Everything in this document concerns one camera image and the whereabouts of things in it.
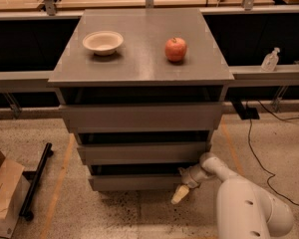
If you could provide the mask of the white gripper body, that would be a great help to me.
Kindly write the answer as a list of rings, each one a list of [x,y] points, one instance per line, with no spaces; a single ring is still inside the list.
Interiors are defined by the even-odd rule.
[[[204,179],[209,178],[209,173],[199,164],[188,168],[180,167],[178,171],[181,175],[181,182],[190,189],[198,187]]]

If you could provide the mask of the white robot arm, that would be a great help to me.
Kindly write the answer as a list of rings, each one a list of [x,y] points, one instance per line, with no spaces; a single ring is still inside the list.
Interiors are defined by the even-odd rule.
[[[221,181],[216,196],[218,239],[271,239],[285,236],[293,228],[294,217],[286,203],[231,170],[212,152],[204,153],[198,164],[181,168],[180,175],[172,204],[205,179]]]

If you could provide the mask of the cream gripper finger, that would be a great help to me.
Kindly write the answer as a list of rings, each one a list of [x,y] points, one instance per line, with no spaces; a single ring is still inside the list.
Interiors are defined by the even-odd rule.
[[[178,204],[188,193],[189,193],[189,188],[186,185],[180,185],[176,189],[176,191],[171,199],[171,203]]]

